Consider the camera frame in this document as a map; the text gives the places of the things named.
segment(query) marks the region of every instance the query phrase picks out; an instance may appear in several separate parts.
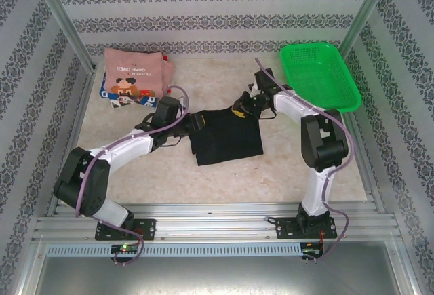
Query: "black cloth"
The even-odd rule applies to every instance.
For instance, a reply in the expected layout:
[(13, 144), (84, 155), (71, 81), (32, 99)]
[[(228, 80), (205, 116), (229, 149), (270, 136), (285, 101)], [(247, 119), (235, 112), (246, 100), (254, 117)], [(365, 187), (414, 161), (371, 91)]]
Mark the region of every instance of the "black cloth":
[(233, 114), (232, 109), (201, 111), (205, 127), (190, 134), (197, 165), (209, 165), (262, 155), (259, 121)]

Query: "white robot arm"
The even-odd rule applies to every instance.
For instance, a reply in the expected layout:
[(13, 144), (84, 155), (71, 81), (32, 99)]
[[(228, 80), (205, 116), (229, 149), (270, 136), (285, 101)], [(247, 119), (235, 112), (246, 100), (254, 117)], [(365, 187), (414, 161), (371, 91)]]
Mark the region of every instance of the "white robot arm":
[(79, 213), (115, 227), (132, 230), (134, 214), (106, 198), (109, 176), (131, 160), (159, 148), (166, 143), (169, 136), (183, 137), (200, 130), (205, 125), (199, 113), (187, 113), (174, 127), (153, 133), (156, 129), (160, 130), (175, 122), (181, 110), (182, 105), (179, 100), (165, 96), (159, 101), (155, 113), (145, 117), (143, 122), (126, 136), (110, 145), (90, 151), (80, 147), (73, 149), (54, 187), (54, 195), (76, 208), (87, 167), (95, 157), (98, 157), (88, 172), (83, 199), (79, 204)]
[[(271, 69), (267, 69), (267, 72), (273, 75)], [(328, 176), (328, 174), (340, 166), (349, 153), (345, 133), (332, 120), (314, 111), (312, 108), (315, 106), (306, 100), (303, 100), (304, 104), (299, 101), (300, 97), (297, 97), (294, 90), (290, 93), (282, 91), (262, 71), (255, 73), (255, 78), (255, 82), (249, 85), (250, 92), (244, 92), (234, 103), (232, 110), (240, 117), (253, 115), (260, 118), (263, 110), (271, 109), (274, 113), (287, 115), (300, 125), (302, 156), (309, 166), (309, 177), (307, 191), (299, 205), (296, 224), (291, 223), (292, 226), (296, 225), (298, 230), (294, 232), (290, 227), (291, 231), (288, 234), (295, 235), (295, 238), (298, 236), (315, 238), (320, 231), (333, 229), (333, 220), (329, 218), (330, 213), (325, 206), (328, 204), (333, 179), (333, 175)], [(337, 110), (325, 112), (342, 123)], [(328, 178), (328, 188), (323, 197), (326, 178)], [(336, 231), (328, 235), (336, 237)]]

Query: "green tray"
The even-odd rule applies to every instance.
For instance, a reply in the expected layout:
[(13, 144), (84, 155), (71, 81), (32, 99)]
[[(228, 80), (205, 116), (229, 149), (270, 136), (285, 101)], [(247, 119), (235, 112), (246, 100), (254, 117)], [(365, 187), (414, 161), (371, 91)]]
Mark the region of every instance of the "green tray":
[(315, 106), (357, 110), (361, 95), (338, 49), (329, 43), (287, 45), (280, 58), (288, 84)]

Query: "beige table surface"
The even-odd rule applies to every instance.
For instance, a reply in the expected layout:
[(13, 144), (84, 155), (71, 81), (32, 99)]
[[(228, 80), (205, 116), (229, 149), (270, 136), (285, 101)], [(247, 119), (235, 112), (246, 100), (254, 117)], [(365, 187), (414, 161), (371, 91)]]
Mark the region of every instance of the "beige table surface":
[[(263, 58), (283, 79), (278, 56)], [(253, 58), (175, 59), (172, 83), (190, 97), (190, 112), (225, 109), (247, 89), (258, 71)], [(112, 109), (99, 96), (104, 63), (98, 67), (78, 146), (92, 149), (131, 131), (153, 109), (131, 104)], [(160, 148), (117, 170), (109, 180), (108, 196), (119, 203), (245, 203), (301, 201), (308, 167), (300, 154), (300, 128), (285, 115), (260, 121), (264, 155), (197, 166), (188, 138), (178, 146)], [(355, 161), (337, 173), (330, 195), (335, 201), (364, 201)]]

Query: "white wall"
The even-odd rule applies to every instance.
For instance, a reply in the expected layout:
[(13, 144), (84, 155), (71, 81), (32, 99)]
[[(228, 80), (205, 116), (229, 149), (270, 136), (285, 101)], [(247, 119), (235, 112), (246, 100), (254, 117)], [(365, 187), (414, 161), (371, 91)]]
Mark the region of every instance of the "white wall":
[(347, 58), (357, 123), (423, 294), (434, 293), (434, 0), (378, 0)]
[(46, 213), (87, 73), (44, 0), (0, 0), (0, 294)]
[(95, 60), (104, 48), (252, 56), (340, 44), (363, 0), (62, 0)]

